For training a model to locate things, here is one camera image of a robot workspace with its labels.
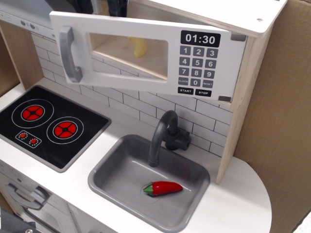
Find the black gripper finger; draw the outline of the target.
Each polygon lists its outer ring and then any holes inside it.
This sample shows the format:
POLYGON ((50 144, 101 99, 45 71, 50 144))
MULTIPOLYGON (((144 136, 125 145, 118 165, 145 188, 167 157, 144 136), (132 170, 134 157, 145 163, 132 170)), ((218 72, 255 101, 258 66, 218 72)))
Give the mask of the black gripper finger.
POLYGON ((93 14, 93 6, 91 0, 68 0, 76 12, 82 14, 93 14))
POLYGON ((107 0, 110 16, 127 17, 128 0, 107 0))

